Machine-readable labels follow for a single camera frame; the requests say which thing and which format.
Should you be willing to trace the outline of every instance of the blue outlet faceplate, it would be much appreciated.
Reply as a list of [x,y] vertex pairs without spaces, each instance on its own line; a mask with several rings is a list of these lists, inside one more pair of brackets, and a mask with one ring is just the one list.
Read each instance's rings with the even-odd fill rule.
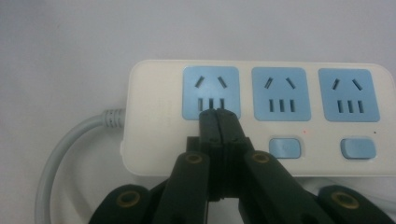
[[198,119],[207,109],[223,108],[241,117],[239,71],[231,66],[190,66],[183,71],[184,119]]
[[324,115],[329,121],[377,122],[379,111],[370,71],[319,69]]
[[258,120],[311,119],[305,70],[255,67],[252,70],[254,116]]

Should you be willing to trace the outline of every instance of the white surface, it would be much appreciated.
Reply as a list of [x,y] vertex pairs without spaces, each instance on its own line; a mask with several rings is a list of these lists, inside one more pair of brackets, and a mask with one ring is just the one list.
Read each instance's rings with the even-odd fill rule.
[[[3,0],[0,223],[33,222],[48,155],[80,121],[125,107],[128,76],[139,61],[378,63],[395,77],[395,27],[390,0]],[[87,223],[112,189],[132,182],[120,159],[121,139],[122,132],[96,130],[75,144],[53,192],[54,223]],[[396,199],[394,178],[341,180]],[[211,207],[211,223],[242,223],[234,201]]]
[[[239,122],[256,150],[269,150],[274,138],[295,138],[299,159],[280,160],[297,176],[396,176],[396,92],[391,74],[364,63],[292,63],[238,61],[144,61],[130,76],[122,160],[137,175],[170,175],[176,158],[186,150],[187,137],[199,136],[198,120],[182,117],[183,71],[188,66],[232,66],[239,72]],[[308,121],[259,121],[254,116],[251,71],[255,67],[304,69],[310,114]],[[320,93],[321,68],[366,69],[371,73],[380,120],[331,122],[326,120]],[[345,138],[369,138],[375,144],[371,160],[347,160],[341,153]]]

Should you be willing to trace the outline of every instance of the power strip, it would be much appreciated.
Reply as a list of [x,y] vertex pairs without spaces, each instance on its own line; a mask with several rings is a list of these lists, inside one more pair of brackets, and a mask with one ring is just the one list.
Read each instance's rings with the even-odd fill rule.
[[129,84],[121,155],[136,175],[170,175],[218,107],[292,175],[396,175],[395,86],[379,65],[143,61]]

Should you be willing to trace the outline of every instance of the white cable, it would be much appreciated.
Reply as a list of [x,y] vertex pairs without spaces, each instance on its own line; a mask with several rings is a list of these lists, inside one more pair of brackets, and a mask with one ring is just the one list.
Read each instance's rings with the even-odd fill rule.
[[50,195],[59,165],[67,150],[87,131],[105,126],[122,128],[125,110],[107,110],[102,115],[86,119],[70,130],[50,154],[41,174],[35,196],[35,224],[50,224]]

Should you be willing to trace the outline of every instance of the power switch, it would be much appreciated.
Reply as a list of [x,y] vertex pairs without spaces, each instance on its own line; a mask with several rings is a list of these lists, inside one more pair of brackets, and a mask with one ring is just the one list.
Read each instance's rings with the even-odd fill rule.
[[278,159],[298,159],[301,156],[300,142],[295,138],[273,138],[270,153]]
[[368,138],[343,139],[341,152],[349,160],[369,160],[376,155],[374,142]]

